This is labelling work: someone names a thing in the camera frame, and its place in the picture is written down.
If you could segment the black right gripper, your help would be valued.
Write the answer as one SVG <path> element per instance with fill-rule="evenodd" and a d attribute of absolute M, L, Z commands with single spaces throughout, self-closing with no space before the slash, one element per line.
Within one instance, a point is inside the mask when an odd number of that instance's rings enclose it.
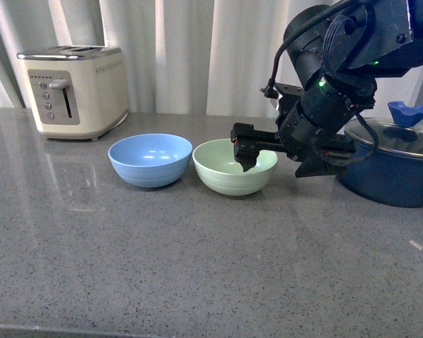
<path fill-rule="evenodd" d="M 283 152 L 302 162 L 296 177 L 338 175 L 355 153 L 354 142 L 338 131 L 355 114 L 356 89 L 342 82 L 314 82 L 304 90 L 276 83 L 260 91 L 277 105 L 275 132 L 236 123 L 231 130 L 234 159 L 246 173 L 262 150 Z"/>

